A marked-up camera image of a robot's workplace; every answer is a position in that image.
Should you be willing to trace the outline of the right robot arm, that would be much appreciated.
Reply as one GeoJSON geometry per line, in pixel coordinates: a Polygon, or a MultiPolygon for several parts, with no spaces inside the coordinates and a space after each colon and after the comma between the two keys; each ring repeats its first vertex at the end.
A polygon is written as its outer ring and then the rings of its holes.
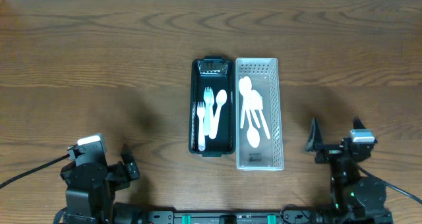
{"type": "Polygon", "coordinates": [[[338,144],[325,144],[316,118],[312,119],[306,150],[315,153],[315,162],[329,164],[332,206],[311,214],[311,223],[393,223],[384,207],[386,185],[380,179],[360,175],[359,162],[371,156],[377,140],[359,118],[338,144]]]}

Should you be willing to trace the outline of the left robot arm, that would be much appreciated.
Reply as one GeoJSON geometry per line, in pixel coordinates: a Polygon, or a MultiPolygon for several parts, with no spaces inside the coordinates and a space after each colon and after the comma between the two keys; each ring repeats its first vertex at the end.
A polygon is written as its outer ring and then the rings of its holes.
{"type": "Polygon", "coordinates": [[[285,206],[279,212],[177,212],[149,211],[140,206],[115,201],[115,193],[139,179],[138,166],[128,146],[121,150],[122,160],[114,165],[106,161],[107,147],[101,134],[81,138],[68,147],[71,162],[60,176],[67,184],[66,207],[58,211],[55,223],[71,224],[205,224],[205,223],[322,223],[313,208],[285,206]]]}

